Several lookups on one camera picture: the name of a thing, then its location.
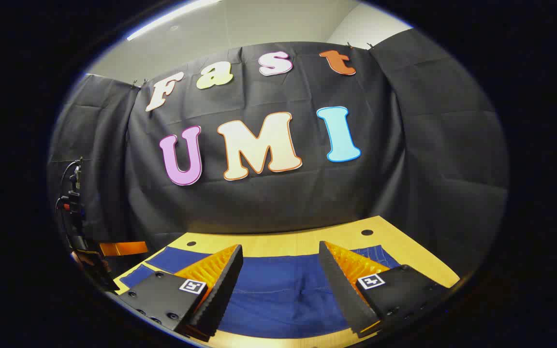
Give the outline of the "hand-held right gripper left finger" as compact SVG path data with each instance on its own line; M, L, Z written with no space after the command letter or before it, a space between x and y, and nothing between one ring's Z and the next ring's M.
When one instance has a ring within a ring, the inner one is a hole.
M154 271L118 299L169 331L207 342L225 315L243 260L236 244L174 274Z

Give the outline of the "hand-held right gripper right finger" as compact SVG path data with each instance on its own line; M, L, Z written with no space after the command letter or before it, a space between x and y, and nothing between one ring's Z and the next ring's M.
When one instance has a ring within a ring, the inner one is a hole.
M327 241L319 262L350 329L362 338L406 326L449 292L407 264L383 266Z

